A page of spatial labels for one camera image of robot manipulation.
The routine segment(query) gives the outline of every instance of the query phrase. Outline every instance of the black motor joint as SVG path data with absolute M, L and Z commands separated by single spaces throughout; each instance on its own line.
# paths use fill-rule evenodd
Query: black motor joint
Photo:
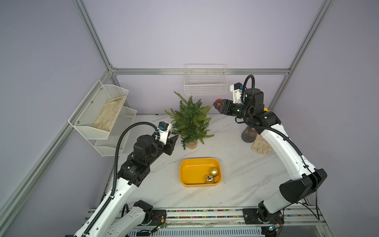
M 240 88 L 241 83 L 234 84 L 234 88 Z M 244 90 L 244 104 L 233 103 L 232 100 L 218 99 L 213 103 L 213 106 L 220 114 L 235 116 L 243 119 L 246 111 L 246 120 L 248 123 L 256 126 L 269 127 L 275 124 L 280 124 L 279 118 L 272 111 L 265 111 L 263 104 L 263 92 L 254 88 L 254 97 L 252 97 L 252 89 Z
M 166 131 L 168 123 L 160 122 L 159 127 Z M 155 135 L 142 135 L 134 144 L 133 152 L 129 154 L 127 161 L 122 164 L 118 172 L 118 178 L 129 181 L 129 185 L 135 184 L 137 187 L 150 172 L 150 165 L 163 153 L 171 155 L 178 135 L 167 138 L 166 144 L 156 140 Z

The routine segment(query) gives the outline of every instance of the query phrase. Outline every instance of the tabletop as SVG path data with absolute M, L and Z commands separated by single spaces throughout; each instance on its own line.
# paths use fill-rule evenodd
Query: tabletop
M 245 124 L 237 124 L 234 117 L 209 115 L 209 134 L 205 145 L 198 143 L 194 150 L 184 150 L 180 137 L 172 155 L 162 154 L 151 166 L 150 173 L 139 188 L 128 198 L 132 206 L 142 199 L 157 207 L 244 207 L 257 206 L 279 189 L 290 177 L 275 152 L 260 155 L 251 150 L 252 143 L 245 143 L 241 133 Z M 171 122 L 167 115 L 137 115 L 135 122 Z M 132 128 L 119 167 L 133 151 L 133 145 L 141 135 L 152 134 L 153 128 L 139 125 Z M 179 179 L 179 166 L 185 159 L 212 157 L 221 164 L 222 181 L 216 186 L 185 187 Z

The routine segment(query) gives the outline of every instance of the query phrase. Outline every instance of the artificial pine tree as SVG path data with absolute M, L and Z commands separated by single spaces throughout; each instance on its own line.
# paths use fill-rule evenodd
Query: artificial pine tree
M 179 134 L 182 137 L 183 148 L 186 149 L 187 144 L 200 140 L 204 144 L 205 138 L 214 137 L 214 134 L 208 135 L 209 121 L 207 113 L 210 111 L 211 106 L 201 107 L 201 99 L 193 103 L 192 96 L 188 99 L 183 98 L 181 94 L 174 91 L 180 97 L 179 111 L 173 110 L 171 112 L 165 110 L 166 114 L 173 119 L 172 133 Z

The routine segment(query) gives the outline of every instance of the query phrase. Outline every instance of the aluminum frame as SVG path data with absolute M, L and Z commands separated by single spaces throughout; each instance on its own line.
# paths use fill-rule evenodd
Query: aluminum frame
M 296 68 L 298 67 L 298 65 L 299 65 L 301 59 L 303 58 L 305 52 L 307 51 L 310 43 L 314 39 L 317 30 L 319 29 L 322 21 L 325 19 L 326 14 L 329 12 L 333 3 L 334 3 L 334 0 L 324 0 L 323 4 L 321 5 L 320 9 L 318 10 L 316 17 L 312 22 L 312 25 L 310 26 L 303 42 L 301 43 L 299 50 L 297 51 L 294 59 L 292 60 L 289 74 L 284 76 L 282 82 L 280 83 L 278 90 L 276 91 L 276 93 L 274 95 L 273 100 L 271 101 L 271 103 L 268 107 L 269 110 L 272 110 L 275 107 L 279 98 L 282 96 L 284 89 L 286 88 L 286 86 L 290 82 L 292 75 L 294 74 Z
M 105 83 L 107 80 L 111 79 L 113 80 L 114 84 L 116 86 L 119 86 L 119 82 L 117 80 L 116 75 L 184 75 L 185 69 L 151 69 L 151 68 L 124 68 L 124 69 L 117 69 L 114 68 L 110 62 L 109 59 L 105 53 L 104 47 L 101 44 L 101 41 L 99 39 L 99 36 L 95 30 L 94 24 L 88 14 L 87 8 L 85 7 L 85 4 L 83 0 L 73 0 L 75 7 L 78 10 L 78 13 L 86 27 L 86 30 L 89 33 L 89 36 L 92 40 L 92 42 L 95 45 L 95 48 L 97 52 L 100 55 L 100 58 L 106 67 L 106 71 L 101 77 L 101 82 Z M 275 96 L 273 100 L 270 103 L 269 108 L 272 109 L 275 107 L 276 103 L 278 102 L 278 99 L 282 95 L 285 87 L 288 85 L 289 80 L 291 79 L 294 71 L 296 70 L 297 66 L 299 65 L 305 51 L 307 50 L 308 46 L 310 45 L 312 39 L 315 36 L 315 33 L 317 32 L 321 22 L 325 18 L 326 14 L 328 13 L 329 9 L 331 8 L 334 0 L 324 0 L 322 6 L 320 7 L 317 16 L 315 17 L 314 21 L 312 22 L 312 25 L 310 29 L 308 30 L 307 35 L 305 36 L 295 58 L 293 59 L 291 66 L 289 69 L 226 69 L 226 73 L 228 75 L 248 75 L 248 74 L 255 74 L 255 75 L 284 75 L 284 78 L 275 93 Z M 96 92 L 98 89 L 97 86 L 94 86 L 92 90 L 87 94 L 85 99 L 81 102 L 80 106 L 77 109 L 78 115 L 80 114 L 80 111 L 84 109 L 85 105 L 89 102 L 88 100 L 92 97 L 93 93 Z M 73 131 L 72 126 L 69 123 L 66 123 L 62 130 L 59 132 L 59 134 L 56 136 L 56 138 L 52 141 L 50 146 L 47 148 L 47 150 L 44 152 L 40 160 L 37 162 L 37 164 L 32 168 L 32 170 L 29 172 L 27 177 L 23 180 L 23 182 L 20 184 L 20 186 L 17 188 L 15 193 L 12 195 L 12 197 L 9 199 L 9 201 L 5 204 L 4 208 L 0 211 L 0 237 L 4 236 L 6 231 L 9 229 L 9 227 L 12 225 L 12 223 L 17 218 L 18 214 L 28 201 L 28 198 L 32 194 L 34 188 L 39 183 L 39 181 L 42 179 L 44 174 L 47 172 L 51 164 L 54 162 L 57 154 L 61 150 L 61 148 L 64 146 L 65 142 L 67 141 L 70 133 Z
M 101 83 L 105 83 L 110 78 L 111 72 L 107 70 L 100 78 L 100 81 Z M 97 83 L 92 87 L 91 91 L 87 94 L 87 96 L 75 110 L 73 114 L 74 119 L 77 119 L 82 110 L 90 102 L 92 96 L 101 86 L 101 83 Z M 68 122 L 63 126 L 62 130 L 44 152 L 42 157 L 38 160 L 33 169 L 29 172 L 29 174 L 14 192 L 12 197 L 5 204 L 4 208 L 0 212 L 0 236 L 3 236 L 15 221 L 18 214 L 21 212 L 22 208 L 25 206 L 29 197 L 33 193 L 34 188 L 41 181 L 47 170 L 50 168 L 51 164 L 54 162 L 58 153 L 66 143 L 73 129 L 74 128 Z
M 193 72 L 203 69 L 192 69 Z M 219 69 L 208 69 L 209 72 L 218 72 Z M 114 75 L 185 75 L 185 68 L 114 68 Z M 227 68 L 227 75 L 288 75 L 288 68 Z

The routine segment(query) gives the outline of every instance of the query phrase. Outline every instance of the wall-mounted basket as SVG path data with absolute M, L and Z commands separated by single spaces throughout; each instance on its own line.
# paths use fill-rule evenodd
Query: wall-mounted basket
M 188 96 L 225 95 L 228 91 L 225 64 L 186 64 L 184 94 Z
M 122 106 L 126 101 L 128 90 L 115 85 L 103 85 L 100 81 L 100 87 L 97 89 L 91 101 L 84 108 L 80 116 L 74 120 L 74 114 L 69 118 L 69 123 L 78 131 L 102 156 L 114 156 L 116 145 L 121 133 L 135 119 L 136 110 Z M 112 119 L 107 125 L 107 129 L 99 129 L 94 126 L 96 119 L 101 114 L 105 103 L 112 98 L 121 97 L 119 108 L 113 111 Z M 122 140 L 120 153 L 122 153 L 128 133 Z

